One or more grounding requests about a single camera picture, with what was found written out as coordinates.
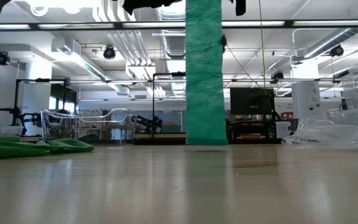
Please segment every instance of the black screen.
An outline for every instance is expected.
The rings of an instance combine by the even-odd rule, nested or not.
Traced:
[[[273,89],[231,88],[230,106],[231,114],[235,115],[272,114]]]

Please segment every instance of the column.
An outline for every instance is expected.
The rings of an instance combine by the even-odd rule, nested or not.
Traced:
[[[221,21],[221,0],[186,1],[187,144],[227,144]]]
[[[25,78],[52,78],[52,64],[46,60],[39,60],[25,65]],[[48,109],[50,97],[50,84],[24,84],[23,85],[23,113],[39,113]],[[41,128],[26,123],[26,135],[42,134]]]
[[[292,66],[292,78],[319,78],[317,58]],[[319,82],[298,82],[292,85],[294,117],[322,116]]]

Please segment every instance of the plastic bag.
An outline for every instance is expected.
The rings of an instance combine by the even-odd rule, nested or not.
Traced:
[[[294,135],[283,138],[282,143],[301,147],[358,149],[358,114],[303,119]]]

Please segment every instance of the cable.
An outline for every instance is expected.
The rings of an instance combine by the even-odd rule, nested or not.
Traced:
[[[236,62],[240,65],[241,69],[244,71],[244,73],[260,88],[260,85],[258,85],[257,82],[255,82],[254,79],[251,78],[251,76],[248,74],[248,72],[245,70],[245,68],[241,65],[241,63],[238,61],[238,59],[236,58],[236,56],[234,55],[233,51],[231,50],[231,48],[229,47],[229,44],[226,45],[228,47],[228,49],[230,50],[230,53],[233,55],[233,58],[236,60]]]
[[[261,38],[262,38],[262,62],[263,62],[263,66],[264,66],[264,88],[265,88],[265,95],[267,95],[266,92],[266,64],[265,64],[265,45],[264,45],[264,27],[263,27],[263,23],[262,23],[262,5],[260,3],[259,0],[259,16],[260,16],[260,34],[261,34]]]

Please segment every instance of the window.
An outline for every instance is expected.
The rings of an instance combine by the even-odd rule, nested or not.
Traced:
[[[59,100],[59,109],[63,109],[63,101],[62,100]]]
[[[65,110],[70,111],[71,113],[74,113],[74,107],[75,107],[74,103],[69,103],[69,102],[65,103]]]
[[[55,97],[49,97],[49,109],[50,110],[56,109],[56,98]]]

